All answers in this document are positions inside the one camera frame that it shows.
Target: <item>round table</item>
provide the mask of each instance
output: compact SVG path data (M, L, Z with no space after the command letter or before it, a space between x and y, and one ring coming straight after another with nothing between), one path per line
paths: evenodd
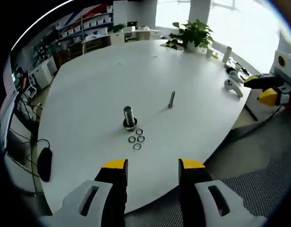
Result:
M224 88L220 60L139 41L96 50L61 66L42 112L39 139L53 152L50 182L42 182L54 213L63 198L93 180L104 163L128 159L125 212L178 185L178 159L204 162L226 137L243 98ZM173 108L168 109L172 91ZM140 151L128 141L123 108L131 106L143 129ZM38 144L38 154L46 146Z

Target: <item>potted plant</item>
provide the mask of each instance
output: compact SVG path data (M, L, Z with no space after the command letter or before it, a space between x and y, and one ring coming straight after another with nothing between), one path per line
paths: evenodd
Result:
M124 27L125 27L124 24L118 24L118 25L109 27L107 31L117 33L117 32L120 32Z
M196 52L197 47L207 48L213 42L210 34L213 31L198 19L195 22L188 21L187 24L174 22L173 26L178 28L179 33L169 35L171 39L167 41L167 47L177 49L177 46L182 46L188 51Z

